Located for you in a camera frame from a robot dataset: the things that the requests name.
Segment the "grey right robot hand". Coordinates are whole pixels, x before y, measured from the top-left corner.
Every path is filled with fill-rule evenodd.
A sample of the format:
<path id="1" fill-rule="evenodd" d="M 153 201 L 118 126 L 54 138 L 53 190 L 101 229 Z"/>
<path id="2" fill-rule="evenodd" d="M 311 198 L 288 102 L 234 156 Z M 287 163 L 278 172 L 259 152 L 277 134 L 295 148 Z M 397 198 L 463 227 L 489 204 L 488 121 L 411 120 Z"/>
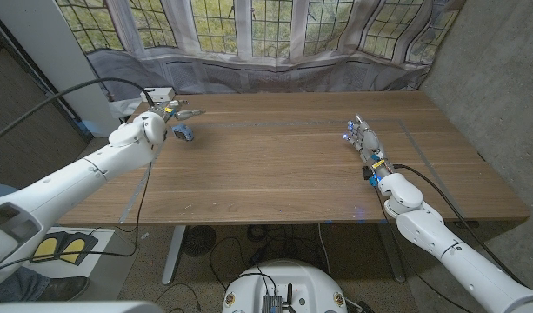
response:
<path id="1" fill-rule="evenodd" d="M 358 151 L 361 160 L 373 176 L 382 179 L 394 172 L 393 165 L 386 157 L 383 144 L 359 114 L 348 121 L 343 139 Z"/>

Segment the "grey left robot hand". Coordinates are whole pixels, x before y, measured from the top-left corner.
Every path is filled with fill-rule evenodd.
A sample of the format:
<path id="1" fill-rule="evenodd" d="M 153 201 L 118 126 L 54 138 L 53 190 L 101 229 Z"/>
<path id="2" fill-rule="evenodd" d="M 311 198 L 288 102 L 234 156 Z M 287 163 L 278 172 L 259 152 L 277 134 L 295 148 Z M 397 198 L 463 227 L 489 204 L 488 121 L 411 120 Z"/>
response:
<path id="1" fill-rule="evenodd" d="M 161 102 L 154 106 L 154 111 L 167 123 L 171 118 L 178 121 L 187 120 L 192 117 L 203 115 L 206 110 L 185 110 L 183 107 L 188 105 L 186 100 L 171 100 Z"/>

